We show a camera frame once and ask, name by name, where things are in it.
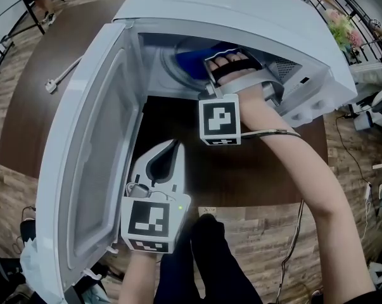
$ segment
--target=washing machine door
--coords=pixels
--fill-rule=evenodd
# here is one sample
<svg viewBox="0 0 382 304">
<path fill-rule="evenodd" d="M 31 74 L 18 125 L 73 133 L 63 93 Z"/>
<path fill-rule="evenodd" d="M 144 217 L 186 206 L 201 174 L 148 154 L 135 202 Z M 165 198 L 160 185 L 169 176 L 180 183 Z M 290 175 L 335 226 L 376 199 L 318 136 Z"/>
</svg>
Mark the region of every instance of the washing machine door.
<svg viewBox="0 0 382 304">
<path fill-rule="evenodd" d="M 64 298 L 117 241 L 120 199 L 141 121 L 124 24 L 105 25 L 61 99 L 37 192 L 37 254 L 46 290 Z"/>
</svg>

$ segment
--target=brown table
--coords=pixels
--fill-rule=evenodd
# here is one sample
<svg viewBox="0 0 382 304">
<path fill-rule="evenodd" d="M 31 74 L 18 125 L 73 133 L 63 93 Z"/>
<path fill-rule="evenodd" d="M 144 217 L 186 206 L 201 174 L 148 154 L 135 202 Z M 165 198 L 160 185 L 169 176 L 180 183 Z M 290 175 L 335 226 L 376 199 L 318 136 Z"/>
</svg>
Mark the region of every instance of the brown table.
<svg viewBox="0 0 382 304">
<path fill-rule="evenodd" d="M 52 94 L 44 84 L 47 79 L 57 78 L 85 53 L 123 1 L 96 1 L 64 9 L 36 45 L 6 114 L 0 140 L 0 165 L 39 177 L 50 126 L 73 71 Z"/>
<path fill-rule="evenodd" d="M 97 1 L 68 8 L 42 38 L 12 97 L 0 141 L 0 164 L 38 178 L 47 136 L 71 74 L 50 95 L 44 88 L 82 55 L 119 1 Z M 135 160 L 154 145 L 179 139 L 186 150 L 186 192 L 199 206 L 258 206 L 296 203 L 300 195 L 272 151 L 260 140 L 241 146 L 206 146 L 198 137 L 197 102 L 150 97 L 134 150 Z M 159 135 L 150 132 L 159 127 Z M 298 129 L 327 161 L 322 118 Z"/>
</svg>

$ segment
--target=shoe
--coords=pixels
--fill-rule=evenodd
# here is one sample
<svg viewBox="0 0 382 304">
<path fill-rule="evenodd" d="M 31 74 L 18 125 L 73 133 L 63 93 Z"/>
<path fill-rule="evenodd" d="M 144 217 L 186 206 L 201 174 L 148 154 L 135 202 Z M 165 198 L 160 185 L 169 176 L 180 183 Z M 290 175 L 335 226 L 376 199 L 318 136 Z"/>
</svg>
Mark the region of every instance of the shoe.
<svg viewBox="0 0 382 304">
<path fill-rule="evenodd" d="M 49 20 L 48 15 L 49 15 L 49 12 L 46 11 L 46 13 L 44 14 L 44 18 L 41 21 L 42 25 L 44 25 Z"/>
<path fill-rule="evenodd" d="M 316 289 L 312 296 L 310 297 L 310 304 L 321 304 L 323 303 L 323 291 L 321 289 Z"/>
<path fill-rule="evenodd" d="M 56 21 L 56 14 L 55 13 L 51 13 L 48 16 L 49 26 L 51 26 L 53 24 L 53 22 L 55 22 L 55 21 Z"/>
</svg>

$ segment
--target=black pants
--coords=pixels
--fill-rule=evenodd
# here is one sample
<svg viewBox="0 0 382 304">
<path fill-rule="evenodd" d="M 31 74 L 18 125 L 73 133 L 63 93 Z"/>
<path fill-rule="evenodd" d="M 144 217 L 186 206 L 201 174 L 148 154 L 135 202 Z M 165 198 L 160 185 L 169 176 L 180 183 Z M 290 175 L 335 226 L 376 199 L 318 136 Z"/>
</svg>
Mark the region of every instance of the black pants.
<svg viewBox="0 0 382 304">
<path fill-rule="evenodd" d="M 201 299 L 193 279 L 193 256 L 206 297 Z M 191 231 L 183 231 L 175 251 L 164 255 L 155 304 L 179 303 L 262 304 L 224 239 L 224 226 L 212 215 L 199 218 Z"/>
</svg>

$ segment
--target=white marker cube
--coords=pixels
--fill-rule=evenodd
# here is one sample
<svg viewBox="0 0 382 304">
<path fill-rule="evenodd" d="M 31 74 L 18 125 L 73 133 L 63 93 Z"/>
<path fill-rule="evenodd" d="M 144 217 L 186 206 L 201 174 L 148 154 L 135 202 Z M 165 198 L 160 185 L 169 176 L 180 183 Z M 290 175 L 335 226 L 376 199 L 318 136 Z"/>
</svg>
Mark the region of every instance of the white marker cube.
<svg viewBox="0 0 382 304">
<path fill-rule="evenodd" d="M 239 99 L 237 94 L 199 101 L 199 132 L 210 146 L 241 144 Z"/>
<path fill-rule="evenodd" d="M 191 198 L 122 198 L 121 235 L 131 250 L 172 253 Z"/>
</svg>

